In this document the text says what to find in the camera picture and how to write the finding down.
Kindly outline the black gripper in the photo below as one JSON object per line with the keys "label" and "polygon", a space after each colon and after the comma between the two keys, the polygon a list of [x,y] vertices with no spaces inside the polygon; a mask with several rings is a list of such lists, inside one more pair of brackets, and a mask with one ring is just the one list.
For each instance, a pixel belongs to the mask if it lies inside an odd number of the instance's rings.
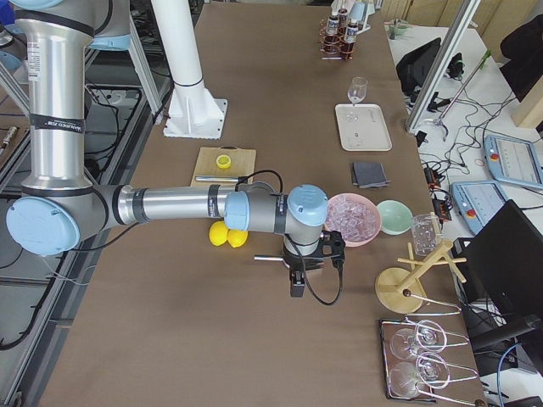
{"label": "black gripper", "polygon": [[342,270],[345,262],[345,242],[339,231],[324,231],[316,240],[316,246],[309,254],[302,254],[303,246],[291,239],[289,234],[284,237],[283,262],[291,270],[302,271],[321,268],[325,259],[330,259],[337,270]]}

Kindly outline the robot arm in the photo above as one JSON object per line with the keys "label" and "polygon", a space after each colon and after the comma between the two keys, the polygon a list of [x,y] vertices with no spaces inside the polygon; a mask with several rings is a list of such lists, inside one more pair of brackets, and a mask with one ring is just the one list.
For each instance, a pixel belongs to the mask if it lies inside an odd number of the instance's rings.
{"label": "robot arm", "polygon": [[127,1],[18,1],[14,19],[27,39],[31,173],[8,209],[11,237],[49,256],[122,225],[222,218],[240,231],[284,238],[283,261],[301,273],[330,259],[341,269],[344,241],[325,231],[328,200],[312,185],[288,194],[243,177],[236,185],[135,188],[97,186],[84,172],[84,56],[88,48],[130,47]]}

